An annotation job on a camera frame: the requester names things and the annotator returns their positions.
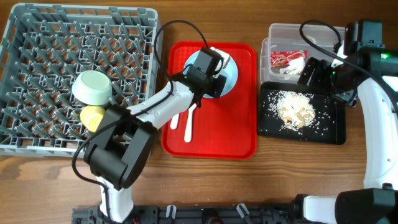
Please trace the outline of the large light blue plate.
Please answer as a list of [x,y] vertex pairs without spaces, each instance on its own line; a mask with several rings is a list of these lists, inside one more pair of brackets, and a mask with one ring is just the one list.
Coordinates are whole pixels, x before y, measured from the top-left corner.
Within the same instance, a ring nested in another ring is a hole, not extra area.
[[[225,83],[224,88],[220,95],[220,96],[224,96],[224,95],[228,94],[234,88],[234,86],[237,82],[238,67],[236,65],[236,62],[232,58],[232,56],[230,56],[230,54],[228,54],[220,49],[216,49],[214,47],[211,47],[211,49],[218,52],[221,56],[223,56],[223,59],[224,59],[223,69],[219,73],[219,75],[226,77],[226,83]],[[189,58],[186,60],[184,67],[188,64],[193,64],[194,61],[196,60],[198,54],[199,54],[199,50],[196,51],[195,53],[191,54],[191,56],[189,56]],[[204,98],[213,98],[213,97],[205,94]]]

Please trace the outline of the yellow plastic cup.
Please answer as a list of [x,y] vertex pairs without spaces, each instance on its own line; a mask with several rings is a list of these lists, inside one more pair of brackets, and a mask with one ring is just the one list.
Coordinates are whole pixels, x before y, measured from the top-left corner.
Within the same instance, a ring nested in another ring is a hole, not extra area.
[[86,129],[95,133],[103,119],[105,109],[100,106],[88,105],[80,112],[80,121]]

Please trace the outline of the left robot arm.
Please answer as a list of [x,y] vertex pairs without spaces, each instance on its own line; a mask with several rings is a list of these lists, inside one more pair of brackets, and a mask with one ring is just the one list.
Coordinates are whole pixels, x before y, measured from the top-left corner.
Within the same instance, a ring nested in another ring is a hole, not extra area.
[[83,159],[101,186],[99,209],[108,223],[122,223],[132,212],[131,187],[146,165],[157,131],[176,114],[200,107],[205,95],[222,95],[227,82],[222,70],[230,58],[222,50],[203,47],[193,63],[145,102],[106,110],[87,141]]

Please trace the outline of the white napkin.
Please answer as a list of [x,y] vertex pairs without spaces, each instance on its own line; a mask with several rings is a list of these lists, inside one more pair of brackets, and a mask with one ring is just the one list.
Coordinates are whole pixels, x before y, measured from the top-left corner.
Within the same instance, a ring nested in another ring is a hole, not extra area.
[[302,70],[304,69],[305,61],[303,57],[299,57],[289,61],[289,65],[285,68],[281,68],[279,70],[280,74],[287,75],[300,75]]

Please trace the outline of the light green bowl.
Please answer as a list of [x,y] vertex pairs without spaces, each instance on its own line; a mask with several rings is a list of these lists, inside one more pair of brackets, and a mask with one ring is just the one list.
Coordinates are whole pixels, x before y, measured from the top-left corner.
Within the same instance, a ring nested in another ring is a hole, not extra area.
[[86,105],[102,106],[112,97],[111,80],[105,74],[87,70],[72,85],[73,96]]

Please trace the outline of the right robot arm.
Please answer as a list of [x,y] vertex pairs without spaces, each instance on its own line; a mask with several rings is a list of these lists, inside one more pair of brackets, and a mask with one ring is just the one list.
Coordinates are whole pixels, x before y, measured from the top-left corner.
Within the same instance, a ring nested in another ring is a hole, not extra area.
[[382,23],[358,20],[346,25],[329,52],[308,39],[311,47],[332,57],[310,58],[299,83],[308,84],[344,103],[355,91],[363,109],[366,173],[363,189],[336,197],[300,196],[300,216],[318,223],[397,223],[397,51],[382,43]]

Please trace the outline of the rice and food scraps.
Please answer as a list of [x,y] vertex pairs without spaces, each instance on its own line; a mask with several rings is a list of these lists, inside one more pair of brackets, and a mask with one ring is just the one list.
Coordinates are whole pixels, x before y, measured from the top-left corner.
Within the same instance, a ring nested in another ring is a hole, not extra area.
[[322,95],[272,90],[266,96],[266,118],[280,121],[280,131],[291,131],[303,136],[305,133],[324,135],[329,130],[323,127],[331,115],[327,112],[326,98]]

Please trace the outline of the red ketchup sachet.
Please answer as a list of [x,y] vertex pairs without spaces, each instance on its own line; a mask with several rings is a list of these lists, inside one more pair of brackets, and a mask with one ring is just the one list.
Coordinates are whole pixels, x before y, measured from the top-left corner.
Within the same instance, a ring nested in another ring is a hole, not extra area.
[[284,52],[271,52],[271,67],[285,66],[297,58],[308,58],[307,50],[294,50]]

